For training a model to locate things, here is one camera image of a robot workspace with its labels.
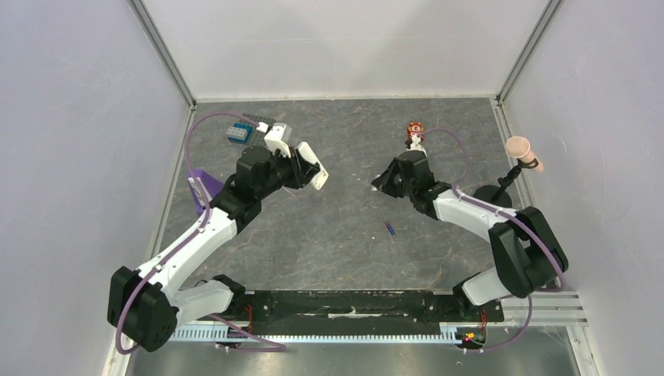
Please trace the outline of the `white remote control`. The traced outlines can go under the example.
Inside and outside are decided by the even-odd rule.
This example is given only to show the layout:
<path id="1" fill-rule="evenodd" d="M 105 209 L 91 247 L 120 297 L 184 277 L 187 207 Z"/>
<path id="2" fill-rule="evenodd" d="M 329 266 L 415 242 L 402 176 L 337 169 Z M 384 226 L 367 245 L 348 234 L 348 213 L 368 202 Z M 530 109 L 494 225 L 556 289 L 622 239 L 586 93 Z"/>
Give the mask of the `white remote control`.
<path id="1" fill-rule="evenodd" d="M 330 177 L 329 172 L 307 142 L 300 142 L 296 151 L 312 169 L 312 172 L 309 172 L 309 175 L 312 176 L 309 184 L 315 190 L 321 190 Z"/>

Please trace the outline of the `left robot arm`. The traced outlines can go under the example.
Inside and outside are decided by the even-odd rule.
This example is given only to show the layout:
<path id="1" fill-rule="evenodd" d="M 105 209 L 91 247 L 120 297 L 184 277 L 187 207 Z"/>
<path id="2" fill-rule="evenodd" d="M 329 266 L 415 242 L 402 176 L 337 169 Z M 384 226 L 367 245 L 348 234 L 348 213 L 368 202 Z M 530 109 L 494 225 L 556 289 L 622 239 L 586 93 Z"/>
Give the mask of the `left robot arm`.
<path id="1" fill-rule="evenodd" d="M 186 290 L 187 278 L 213 252 L 232 240 L 262 210 L 262 201 L 282 188 L 320 190 L 329 175 L 307 142 L 296 147 L 246 148 L 236 171 L 203 214 L 173 244 L 136 269 L 120 267 L 110 279 L 107 320 L 116 342 L 130 338 L 153 352 L 177 329 L 220 313 L 227 320 L 244 314 L 244 288 L 225 275 Z"/>

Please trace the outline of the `blue purple battery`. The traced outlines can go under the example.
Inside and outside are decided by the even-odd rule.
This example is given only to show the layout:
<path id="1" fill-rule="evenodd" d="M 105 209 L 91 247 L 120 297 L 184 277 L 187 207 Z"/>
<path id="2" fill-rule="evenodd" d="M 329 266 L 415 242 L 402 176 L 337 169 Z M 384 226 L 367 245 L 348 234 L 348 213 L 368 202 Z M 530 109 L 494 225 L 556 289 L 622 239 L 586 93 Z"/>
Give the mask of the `blue purple battery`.
<path id="1" fill-rule="evenodd" d="M 384 224 L 385 224 L 385 227 L 386 227 L 387 231 L 388 231 L 392 236 L 395 236 L 395 230 L 394 230 L 394 228 L 392 227 L 391 223 L 390 223 L 390 222 L 385 222 Z"/>

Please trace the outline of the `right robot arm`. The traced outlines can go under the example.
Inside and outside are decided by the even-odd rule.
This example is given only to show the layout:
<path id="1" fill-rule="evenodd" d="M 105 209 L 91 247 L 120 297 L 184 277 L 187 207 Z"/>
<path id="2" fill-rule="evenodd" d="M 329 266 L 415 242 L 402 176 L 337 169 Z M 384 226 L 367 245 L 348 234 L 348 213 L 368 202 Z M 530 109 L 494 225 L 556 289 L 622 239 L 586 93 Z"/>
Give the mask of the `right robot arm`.
<path id="1" fill-rule="evenodd" d="M 462 193 L 434 177 L 422 151 L 395 157 L 371 186 L 390 197 L 406 197 L 421 214 L 488 242 L 494 266 L 453 289 L 453 311 L 463 320 L 475 318 L 488 302 L 507 296 L 527 298 L 564 278 L 568 259 L 539 209 L 504 208 Z"/>

